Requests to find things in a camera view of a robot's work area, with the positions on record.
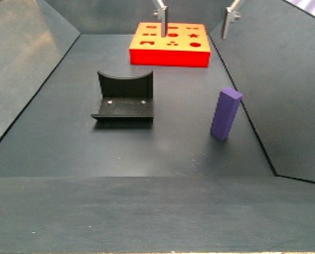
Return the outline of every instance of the gray floor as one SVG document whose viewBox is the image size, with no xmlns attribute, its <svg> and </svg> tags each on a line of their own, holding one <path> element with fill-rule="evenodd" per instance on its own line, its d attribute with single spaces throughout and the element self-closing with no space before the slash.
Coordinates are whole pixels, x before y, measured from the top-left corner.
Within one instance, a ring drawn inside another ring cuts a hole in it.
<svg viewBox="0 0 315 254">
<path fill-rule="evenodd" d="M 130 65 L 130 40 L 79 37 L 0 143 L 0 177 L 270 176 L 241 109 L 229 139 L 209 133 L 219 91 L 231 86 L 214 49 L 209 68 Z M 151 128 L 96 128 L 98 70 L 154 71 Z"/>
<path fill-rule="evenodd" d="M 241 109 L 209 135 L 215 52 L 209 68 L 131 66 L 128 42 L 80 36 L 0 143 L 0 252 L 315 251 L 315 185 L 272 176 Z M 150 69 L 152 127 L 96 128 L 95 72 Z"/>
<path fill-rule="evenodd" d="M 0 179 L 0 252 L 67 251 L 315 251 L 315 186 L 265 177 Z"/>
</svg>

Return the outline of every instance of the black curved holder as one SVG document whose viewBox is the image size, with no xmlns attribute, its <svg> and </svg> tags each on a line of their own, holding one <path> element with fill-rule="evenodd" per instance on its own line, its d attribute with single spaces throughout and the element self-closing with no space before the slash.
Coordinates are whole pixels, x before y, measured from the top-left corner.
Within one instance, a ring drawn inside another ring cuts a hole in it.
<svg viewBox="0 0 315 254">
<path fill-rule="evenodd" d="M 96 119 L 152 119 L 152 71 L 122 78 L 98 72 L 102 100 Z"/>
</svg>

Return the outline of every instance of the shape sorter hole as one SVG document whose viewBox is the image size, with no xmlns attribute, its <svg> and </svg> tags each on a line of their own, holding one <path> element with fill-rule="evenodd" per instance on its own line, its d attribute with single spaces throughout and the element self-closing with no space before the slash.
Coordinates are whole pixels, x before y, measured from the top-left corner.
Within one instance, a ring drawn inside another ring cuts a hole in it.
<svg viewBox="0 0 315 254">
<path fill-rule="evenodd" d="M 197 48 L 197 47 L 201 46 L 201 44 L 198 44 L 198 43 L 190 43 L 190 46 Z"/>
<path fill-rule="evenodd" d="M 144 44 L 154 45 L 154 42 L 140 41 L 139 45 L 144 45 Z"/>
</svg>

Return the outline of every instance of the purple rectangular block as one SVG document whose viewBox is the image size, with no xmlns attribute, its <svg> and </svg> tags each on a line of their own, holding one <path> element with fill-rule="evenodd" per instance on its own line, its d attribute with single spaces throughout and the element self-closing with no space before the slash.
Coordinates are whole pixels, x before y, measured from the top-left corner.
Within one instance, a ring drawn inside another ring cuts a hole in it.
<svg viewBox="0 0 315 254">
<path fill-rule="evenodd" d="M 226 87 L 218 97 L 210 133 L 219 140 L 227 139 L 235 119 L 235 111 L 241 101 L 241 93 Z"/>
</svg>

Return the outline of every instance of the red shape sorter box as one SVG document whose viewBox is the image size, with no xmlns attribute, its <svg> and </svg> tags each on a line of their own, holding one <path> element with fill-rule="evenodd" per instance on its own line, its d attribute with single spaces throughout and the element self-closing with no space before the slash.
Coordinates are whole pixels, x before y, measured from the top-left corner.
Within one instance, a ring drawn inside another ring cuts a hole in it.
<svg viewBox="0 0 315 254">
<path fill-rule="evenodd" d="M 161 37 L 161 23 L 139 23 L 128 51 L 131 64 L 207 67 L 205 26 L 169 23 L 166 37 Z"/>
</svg>

